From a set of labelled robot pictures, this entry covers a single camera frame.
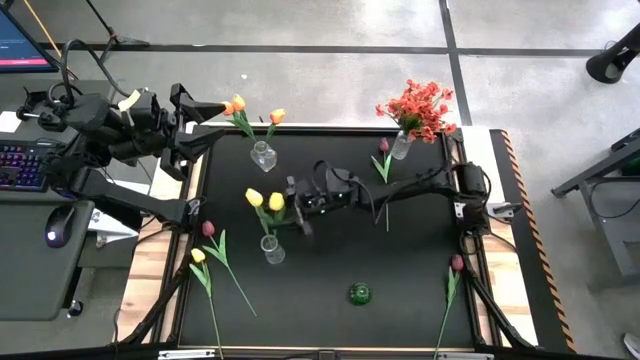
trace gray desk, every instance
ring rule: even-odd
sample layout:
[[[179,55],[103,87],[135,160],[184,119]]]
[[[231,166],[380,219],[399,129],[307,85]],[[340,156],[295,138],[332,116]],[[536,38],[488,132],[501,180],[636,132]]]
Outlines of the gray desk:
[[[0,110],[15,111],[22,105],[25,99],[23,86],[30,91],[46,90],[55,82],[0,79]],[[113,93],[106,81],[74,84],[85,93],[99,92],[107,98]],[[0,139],[68,141],[74,135],[73,129],[63,133],[47,132],[29,120],[14,134],[0,133]],[[51,320],[75,288],[72,279],[79,274],[77,264],[93,203],[75,204],[78,211],[73,236],[66,246],[53,249],[45,244],[44,225],[51,211],[67,200],[51,191],[31,193],[28,199],[15,194],[0,192],[0,274],[3,274],[0,276],[3,293],[0,320]]]

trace orange warning stripe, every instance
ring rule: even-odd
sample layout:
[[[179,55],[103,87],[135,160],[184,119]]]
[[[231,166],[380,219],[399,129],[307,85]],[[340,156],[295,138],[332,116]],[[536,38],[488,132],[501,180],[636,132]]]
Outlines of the orange warning stripe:
[[[526,209],[527,217],[529,218],[529,226],[531,227],[531,234],[535,239],[536,247],[538,248],[538,255],[540,256],[540,261],[542,261],[542,269],[547,275],[547,283],[549,284],[549,291],[551,292],[551,296],[553,297],[553,303],[556,306],[558,319],[562,324],[562,331],[564,332],[564,335],[565,335],[567,347],[571,351],[577,352],[576,345],[573,342],[573,337],[571,336],[571,330],[569,329],[569,324],[565,316],[564,307],[560,302],[560,295],[558,294],[558,286],[556,285],[556,282],[553,279],[553,275],[551,274],[551,265],[549,264],[549,259],[547,258],[546,251],[544,250],[544,245],[542,244],[542,238],[540,237],[540,229],[538,229],[538,225],[536,224],[536,219],[533,216],[533,210],[531,209],[529,197],[527,196],[527,191],[525,190],[524,180],[522,179],[520,167],[518,166],[518,162],[516,160],[515,151],[513,150],[513,146],[511,145],[511,140],[509,140],[509,134],[506,131],[501,131],[501,133],[502,133],[502,136],[504,137],[505,147],[507,149],[507,152],[509,153],[509,160],[511,161],[511,167],[513,169],[513,172],[516,178],[516,183],[518,185],[518,188],[520,188],[520,196],[522,197],[522,203]]]

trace computer mouse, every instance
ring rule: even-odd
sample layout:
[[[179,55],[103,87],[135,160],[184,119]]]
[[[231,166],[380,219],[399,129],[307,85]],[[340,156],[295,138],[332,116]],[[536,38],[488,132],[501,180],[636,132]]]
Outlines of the computer mouse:
[[[69,242],[75,212],[71,205],[58,206],[51,212],[44,229],[44,239],[49,247],[61,248]]]

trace red flower bouquet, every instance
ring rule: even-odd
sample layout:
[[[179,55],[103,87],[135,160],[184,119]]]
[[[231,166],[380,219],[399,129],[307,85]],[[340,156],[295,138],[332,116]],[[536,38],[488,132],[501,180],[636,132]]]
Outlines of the red flower bouquet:
[[[376,106],[378,116],[389,115],[411,140],[421,137],[426,143],[435,141],[436,132],[450,134],[456,130],[456,124],[442,120],[442,115],[449,112],[444,102],[451,100],[452,90],[441,89],[433,81],[425,86],[409,79],[407,84],[402,97],[389,100],[386,109],[381,104]]]

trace green glass ball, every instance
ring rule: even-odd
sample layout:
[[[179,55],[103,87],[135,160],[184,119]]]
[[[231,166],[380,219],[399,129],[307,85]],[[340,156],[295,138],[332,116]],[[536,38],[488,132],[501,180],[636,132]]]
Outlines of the green glass ball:
[[[365,283],[355,283],[349,288],[349,299],[356,306],[366,305],[371,301],[373,293]]]

